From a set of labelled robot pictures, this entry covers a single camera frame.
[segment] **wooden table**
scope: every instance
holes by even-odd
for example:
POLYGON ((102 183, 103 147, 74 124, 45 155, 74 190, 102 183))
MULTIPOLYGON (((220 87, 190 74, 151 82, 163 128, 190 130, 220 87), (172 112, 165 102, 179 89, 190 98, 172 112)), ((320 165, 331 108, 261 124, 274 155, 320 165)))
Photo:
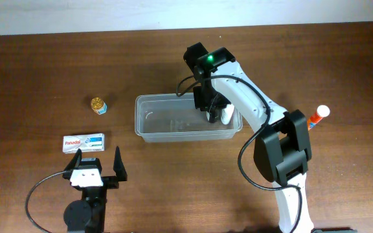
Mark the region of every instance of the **wooden table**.
MULTIPOLYGON (((230 140, 146 143, 134 132, 135 99, 173 93, 190 75, 183 53, 202 42, 229 49, 271 99, 310 116, 331 115, 310 131, 308 205, 318 228, 373 232, 373 23, 287 25, 0 36, 0 232, 37 232, 24 200, 73 155, 62 137, 106 134, 98 157, 113 175, 119 145, 129 181, 108 192, 107 232, 240 232, 276 227, 273 193, 252 187, 236 165, 252 135, 230 140), (96 115, 90 99, 106 101, 96 115)), ((253 148, 244 169, 262 184, 253 148)), ((65 232, 64 208, 81 193, 59 177, 30 201, 36 221, 65 232)))

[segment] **glue stick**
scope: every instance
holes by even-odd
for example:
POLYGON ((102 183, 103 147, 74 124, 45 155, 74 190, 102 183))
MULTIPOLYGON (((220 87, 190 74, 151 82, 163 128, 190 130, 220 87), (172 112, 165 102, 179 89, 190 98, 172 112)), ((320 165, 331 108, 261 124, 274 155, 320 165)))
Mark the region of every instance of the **glue stick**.
POLYGON ((320 105, 317 107, 316 113, 308 119, 308 130, 315 127, 324 117, 329 116, 330 109, 326 105, 320 105))

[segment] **black cable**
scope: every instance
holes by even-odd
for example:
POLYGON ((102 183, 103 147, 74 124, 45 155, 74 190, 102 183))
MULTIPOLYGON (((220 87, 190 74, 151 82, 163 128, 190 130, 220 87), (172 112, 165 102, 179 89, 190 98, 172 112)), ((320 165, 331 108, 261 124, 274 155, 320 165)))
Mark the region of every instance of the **black cable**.
POLYGON ((247 149, 247 147, 253 142, 253 140, 260 134, 260 132, 266 128, 266 126, 269 124, 269 121, 270 121, 270 117, 271 117, 271 109, 270 109, 270 106, 269 104, 267 103, 267 101, 264 99, 264 97, 258 92, 257 89, 255 89, 251 84, 249 84, 248 82, 242 80, 241 78, 238 78, 238 77, 235 77, 235 76, 231 76, 231 75, 215 75, 215 76, 211 76, 209 78, 203 78, 201 80, 198 80, 196 82, 194 82, 193 84, 191 84, 189 87, 187 87, 181 94, 179 94, 179 86, 184 82, 186 81, 187 79, 191 78, 193 76, 188 76, 186 78, 184 78, 176 87, 176 96, 180 97, 180 96, 183 96, 185 93, 187 93, 189 90, 191 90, 191 88, 193 88, 194 86, 196 86, 198 83, 200 82, 205 82, 205 81, 208 81, 208 80, 213 80, 213 79, 216 79, 216 78, 230 78, 232 80, 236 80, 236 82, 242 82, 244 83, 246 86, 248 86, 248 88, 250 88, 252 91, 254 91, 254 93, 261 99, 261 101, 263 102, 264 106, 266 107, 266 115, 267 115, 267 118, 266 118, 266 121, 261 125, 260 129, 257 130, 256 133, 254 133, 253 136, 251 136, 251 138, 249 138, 249 140, 243 145, 243 147, 241 148, 240 150, 240 153, 238 154, 238 169, 240 169, 240 172, 241 174, 244 176, 244 178, 250 183, 252 184, 253 186, 261 189, 261 190, 266 190, 266 191, 281 191, 281 190, 284 190, 286 188, 294 188, 296 189, 298 195, 299 195, 299 206, 298 206, 298 210, 297 210, 297 218, 296 218, 296 222, 295 222, 295 225, 293 226, 293 228, 291 229, 290 233, 293 233, 295 231, 295 229, 297 228, 297 225, 299 224, 299 221, 300 221, 300 215, 302 213, 302 192, 300 190, 300 187, 296 186, 296 185, 292 185, 292 184, 289 184, 285 187, 278 187, 278 188, 271 188, 271 187, 265 187, 265 186, 262 186, 262 185, 259 185, 257 184, 256 182, 254 182, 252 179, 250 179, 250 177, 248 177, 248 175, 245 173, 244 169, 243 169, 243 166, 242 166, 242 157, 243 157, 243 154, 244 154, 244 151, 245 149, 247 149))
POLYGON ((62 171, 62 172, 57 172, 57 173, 54 173, 44 179, 42 179, 40 182, 36 183, 36 185, 34 185, 34 187, 31 188, 30 192, 28 193, 27 195, 27 198, 25 199, 25 213, 27 214, 27 217, 28 219, 31 221, 31 223, 38 229, 40 229, 42 232, 46 232, 46 233, 51 233, 49 232, 48 230, 44 229, 42 226, 38 225, 34 219, 31 217, 30 215, 30 212, 28 211, 28 202, 30 201, 30 197, 31 197, 31 194, 33 193, 33 191, 44 181, 52 178, 52 177, 55 177, 56 175, 61 175, 63 173, 67 173, 67 172, 71 172, 71 171, 62 171))

